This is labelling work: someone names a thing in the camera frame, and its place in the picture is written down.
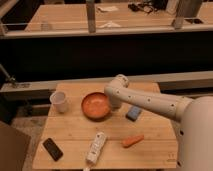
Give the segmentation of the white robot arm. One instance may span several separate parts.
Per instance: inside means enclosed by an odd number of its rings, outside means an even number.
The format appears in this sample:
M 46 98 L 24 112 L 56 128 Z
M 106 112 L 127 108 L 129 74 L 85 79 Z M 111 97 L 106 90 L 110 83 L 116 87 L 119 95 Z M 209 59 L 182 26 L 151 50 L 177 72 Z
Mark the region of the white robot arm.
M 129 88 L 129 80 L 119 74 L 104 88 L 110 108 L 122 103 L 141 107 L 180 124 L 177 170 L 213 171 L 213 97 L 196 99 Z

